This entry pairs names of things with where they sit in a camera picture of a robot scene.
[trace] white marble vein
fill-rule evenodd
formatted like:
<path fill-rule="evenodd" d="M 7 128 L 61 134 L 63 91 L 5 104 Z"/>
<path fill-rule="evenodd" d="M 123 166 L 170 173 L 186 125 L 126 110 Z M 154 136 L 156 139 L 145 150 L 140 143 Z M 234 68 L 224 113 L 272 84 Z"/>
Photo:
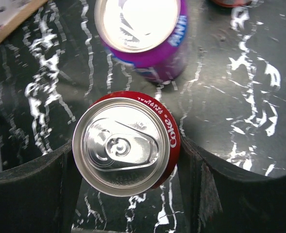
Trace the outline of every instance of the white marble vein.
<path fill-rule="evenodd" d="M 273 163 L 270 164 L 268 168 L 264 170 L 266 170 L 265 176 L 269 176 L 274 170 L 285 170 L 285 168 L 276 167 L 276 161 L 273 161 Z"/>
<path fill-rule="evenodd" d="M 159 102 L 161 102 L 161 98 L 162 98 L 162 89 L 164 88 L 163 84 L 158 84 L 158 86 L 156 87 L 156 93 L 154 95 L 154 98 L 156 100 L 158 100 Z"/>
<path fill-rule="evenodd" d="M 84 98 L 87 99 L 88 95 L 90 94 L 90 92 L 92 91 L 92 88 L 93 88 L 94 66 L 93 66 L 93 50 L 92 50 L 92 45 L 91 45 L 92 34 L 91 34 L 90 30 L 88 29 L 87 22 L 89 20 L 86 17 L 86 13 L 89 10 L 89 4 L 87 3 L 86 0 L 80 0 L 80 2 L 83 6 L 83 10 L 81 13 L 81 19 L 82 19 L 81 28 L 87 36 L 87 39 L 85 40 L 84 44 L 86 45 L 86 47 L 88 49 L 88 56 L 89 56 L 88 65 L 89 65 L 89 69 L 90 69 L 89 88 L 84 94 Z"/>
<path fill-rule="evenodd" d="M 60 45 L 66 41 L 66 36 L 63 32 L 62 25 L 59 21 L 58 8 L 54 2 L 49 1 L 48 8 L 44 12 L 41 7 L 34 16 L 34 24 L 38 25 L 38 31 L 41 32 L 41 37 L 29 41 L 31 32 L 27 26 L 23 28 L 25 35 L 23 38 L 24 44 L 29 48 L 30 53 L 36 58 L 39 63 L 39 71 L 33 76 L 33 82 L 29 83 L 25 88 L 25 97 L 27 97 L 32 115 L 32 130 L 34 134 L 35 144 L 40 149 L 42 155 L 52 151 L 49 142 L 49 136 L 52 128 L 49 127 L 50 120 L 50 105 L 58 101 L 68 114 L 70 120 L 68 124 L 74 122 L 76 117 L 71 112 L 68 105 L 63 101 L 63 97 L 57 91 L 59 82 L 58 68 L 59 58 L 65 50 L 60 49 Z M 53 22 L 58 29 L 53 32 L 53 28 L 48 25 Z M 48 57 L 47 53 L 52 51 L 52 57 Z"/>
<path fill-rule="evenodd" d="M 101 215 L 97 211 L 91 209 L 91 205 L 89 203 L 87 194 L 84 195 L 84 202 L 85 202 L 85 205 L 88 209 L 87 217 L 89 218 L 91 215 L 94 217 L 94 219 L 95 219 L 95 222 L 94 222 L 95 228 L 94 229 L 97 230 L 98 229 L 98 221 L 99 221 L 99 224 L 101 224 L 104 222 L 104 220 L 102 219 Z"/>
<path fill-rule="evenodd" d="M 129 198 L 129 207 L 125 210 L 125 218 L 127 219 L 127 226 L 125 232 L 132 233 L 134 231 L 132 222 L 135 218 L 135 209 L 138 203 L 144 202 L 146 200 L 146 193 L 142 195 L 135 195 Z"/>
<path fill-rule="evenodd" d="M 192 109 L 192 102 L 193 102 L 191 87 L 192 87 L 193 83 L 195 83 L 196 81 L 199 80 L 202 66 L 203 66 L 203 53 L 202 53 L 202 56 L 200 56 L 198 61 L 197 61 L 197 69 L 196 69 L 196 72 L 195 72 L 194 79 L 192 79 L 192 80 L 190 80 L 190 81 L 188 81 L 188 82 L 186 82 L 184 84 L 183 89 L 182 89 L 181 94 L 180 94 L 180 98 L 178 100 L 178 106 L 179 106 L 179 108 L 181 109 L 181 111 L 183 113 L 183 116 L 180 119 L 179 129 L 180 129 L 180 132 L 181 132 L 182 136 L 184 136 L 184 137 L 185 137 L 185 131 L 183 129 L 184 120 L 188 116 L 189 112 L 191 111 L 191 109 Z M 184 99 L 186 99 L 185 98 L 185 94 L 188 95 L 187 108 L 184 108 L 183 104 L 182 104 L 182 101 Z"/>
<path fill-rule="evenodd" d="M 263 1 L 254 1 L 252 7 L 258 6 L 262 3 Z M 244 29 L 246 23 L 250 23 L 252 26 L 249 34 L 247 34 L 246 30 Z M 246 170 L 250 170 L 252 168 L 252 157 L 256 155 L 257 146 L 254 138 L 256 129 L 269 123 L 268 127 L 265 126 L 265 131 L 267 136 L 270 137 L 275 134 L 278 122 L 277 109 L 275 108 L 275 105 L 270 103 L 269 99 L 272 93 L 281 88 L 281 74 L 276 67 L 271 65 L 264 58 L 260 57 L 256 51 L 247 47 L 248 40 L 256 34 L 258 27 L 263 24 L 264 23 L 260 21 L 255 23 L 250 21 L 248 7 L 236 7 L 232 10 L 231 27 L 236 31 L 238 37 L 240 38 L 238 46 L 241 50 L 241 55 L 236 60 L 229 57 L 231 63 L 227 66 L 227 78 L 236 86 L 243 89 L 242 96 L 250 106 L 251 115 L 246 118 L 241 116 L 237 117 L 236 119 L 231 117 L 226 118 L 228 121 L 232 122 L 232 130 L 230 131 L 230 134 L 232 135 L 231 142 L 233 144 L 232 151 L 227 161 L 235 163 L 238 166 L 242 166 Z M 255 56 L 257 60 L 250 58 L 250 55 Z M 262 74 L 258 73 L 257 61 L 265 62 L 266 64 L 265 72 Z M 240 66 L 244 66 L 248 74 L 249 82 L 246 86 L 239 84 L 232 77 L 232 72 L 237 70 Z M 270 78 L 270 86 L 263 86 L 262 83 L 256 80 L 257 76 L 266 76 L 266 78 Z M 254 91 L 255 88 L 263 88 L 260 91 L 262 96 L 257 96 L 256 92 Z M 273 112 L 273 116 L 267 116 L 266 112 L 268 109 Z M 245 140 L 243 143 L 249 143 L 248 150 L 239 149 L 239 142 L 237 142 L 235 139 L 236 134 L 247 136 L 248 140 Z"/>
<path fill-rule="evenodd" d="M 125 65 L 124 64 L 121 64 L 121 72 L 123 73 L 124 76 L 126 76 L 128 78 L 128 82 L 126 84 L 126 88 L 125 90 L 126 91 L 129 91 L 130 88 L 131 88 L 131 83 L 132 83 L 132 75 L 129 74 L 127 71 L 126 71 L 126 68 L 125 68 Z"/>
<path fill-rule="evenodd" d="M 107 71 L 107 78 L 106 78 L 107 93 L 112 93 L 112 82 L 113 82 L 112 54 L 111 53 L 107 54 L 106 58 L 107 58 L 107 63 L 108 63 L 108 71 Z"/>
<path fill-rule="evenodd" d="M 3 45 L 0 46 L 1 50 L 1 57 L 2 57 L 2 64 L 1 67 L 5 71 L 6 79 L 5 81 L 0 81 L 0 115 L 4 117 L 6 122 L 10 125 L 9 133 L 11 136 L 9 136 L 9 139 L 11 137 L 14 137 L 19 142 L 19 148 L 17 150 L 17 159 L 19 160 L 19 164 L 23 163 L 22 156 L 20 155 L 21 149 L 26 149 L 29 144 L 29 136 L 21 129 L 19 128 L 15 123 L 15 114 L 17 113 L 18 109 L 18 100 L 17 100 L 17 92 L 16 92 L 16 79 L 12 76 L 12 73 L 10 71 L 9 66 L 7 65 L 7 53 L 6 49 Z M 10 86 L 10 94 L 12 97 L 12 110 L 9 112 L 6 110 L 5 105 L 3 103 L 3 86 L 5 84 L 9 84 Z"/>
<path fill-rule="evenodd" d="M 158 212 L 158 215 L 157 215 L 158 221 L 156 222 L 156 224 L 154 226 L 154 229 L 153 229 L 154 233 L 156 233 L 156 229 L 160 225 L 168 225 L 168 230 L 165 230 L 165 232 L 168 232 L 168 233 L 176 232 L 176 228 L 177 228 L 176 214 L 177 213 L 183 213 L 180 211 L 175 211 L 173 209 L 172 180 L 174 179 L 176 174 L 177 174 L 177 166 L 175 166 L 174 171 L 172 172 L 172 174 L 170 175 L 170 177 L 168 179 L 168 191 L 166 191 L 167 187 L 165 186 L 165 184 L 162 184 L 160 186 L 160 189 L 161 189 L 160 197 L 161 197 L 162 205 L 161 205 L 161 210 Z M 166 212 L 166 206 L 167 205 L 170 209 L 169 214 Z"/>
<path fill-rule="evenodd" d="M 20 54 L 19 54 L 19 48 L 15 47 L 15 46 L 12 45 L 12 44 L 6 44 L 6 47 L 7 47 L 8 49 L 10 49 L 11 51 L 14 52 L 15 58 L 18 58 L 18 57 L 20 56 Z"/>
<path fill-rule="evenodd" d="M 101 199 L 101 193 L 100 192 L 98 192 L 98 201 L 100 203 L 101 210 L 102 210 L 103 217 L 104 217 L 104 221 L 105 221 L 104 228 L 103 228 L 103 230 L 105 230 L 106 225 L 107 225 L 107 216 L 106 216 L 106 213 L 105 213 L 105 209 L 104 209 L 104 205 L 103 205 L 103 202 L 102 202 L 102 199 Z"/>

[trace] aluminum can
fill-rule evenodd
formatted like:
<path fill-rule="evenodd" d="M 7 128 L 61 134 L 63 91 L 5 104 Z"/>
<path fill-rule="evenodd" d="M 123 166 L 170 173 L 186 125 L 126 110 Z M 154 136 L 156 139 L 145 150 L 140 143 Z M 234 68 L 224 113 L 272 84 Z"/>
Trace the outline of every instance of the aluminum can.
<path fill-rule="evenodd" d="M 100 98 L 83 114 L 72 149 L 91 186 L 129 197 L 159 187 L 170 176 L 180 143 L 177 124 L 159 101 L 119 91 Z"/>
<path fill-rule="evenodd" d="M 251 4 L 252 0 L 212 0 L 223 7 L 238 7 Z"/>
<path fill-rule="evenodd" d="M 186 0 L 97 0 L 94 16 L 112 56 L 149 81 L 168 82 L 185 69 Z"/>

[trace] pull tab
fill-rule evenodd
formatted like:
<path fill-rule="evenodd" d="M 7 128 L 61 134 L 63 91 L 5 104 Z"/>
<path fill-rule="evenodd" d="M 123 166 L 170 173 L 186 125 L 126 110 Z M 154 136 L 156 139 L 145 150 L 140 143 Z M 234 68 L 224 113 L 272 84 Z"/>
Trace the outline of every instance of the pull tab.
<path fill-rule="evenodd" d="M 132 127 L 109 118 L 94 121 L 84 135 L 84 152 L 90 164 L 108 172 L 147 167 L 156 162 L 159 147 L 155 139 Z"/>
<path fill-rule="evenodd" d="M 107 139 L 105 149 L 107 155 L 119 162 L 136 165 L 145 164 L 151 156 L 152 138 L 114 134 Z"/>

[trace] black marble surface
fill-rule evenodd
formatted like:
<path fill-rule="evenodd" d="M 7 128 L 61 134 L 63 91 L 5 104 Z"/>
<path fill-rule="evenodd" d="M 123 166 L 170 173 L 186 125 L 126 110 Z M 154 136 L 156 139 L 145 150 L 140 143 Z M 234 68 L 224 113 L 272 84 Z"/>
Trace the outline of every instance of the black marble surface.
<path fill-rule="evenodd" d="M 49 1 L 0 45 L 4 169 L 69 141 L 99 97 L 133 90 L 159 99 L 182 134 L 208 151 L 259 174 L 286 174 L 286 1 L 225 9 L 189 0 L 189 65 L 165 86 L 104 51 L 94 4 Z M 83 182 L 73 226 L 185 232 L 177 171 L 160 188 L 131 198 L 113 198 Z"/>

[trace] can lid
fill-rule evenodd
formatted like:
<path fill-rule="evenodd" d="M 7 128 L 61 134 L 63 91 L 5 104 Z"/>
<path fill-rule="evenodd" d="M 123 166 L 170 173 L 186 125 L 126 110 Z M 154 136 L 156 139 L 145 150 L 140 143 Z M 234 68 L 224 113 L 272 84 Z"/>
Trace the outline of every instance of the can lid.
<path fill-rule="evenodd" d="M 101 38 L 123 52 L 143 52 L 174 30 L 180 0 L 97 0 L 95 23 Z"/>
<path fill-rule="evenodd" d="M 112 196 L 151 188 L 169 160 L 168 133 L 159 116 L 127 98 L 103 100 L 79 120 L 73 154 L 82 176 Z"/>

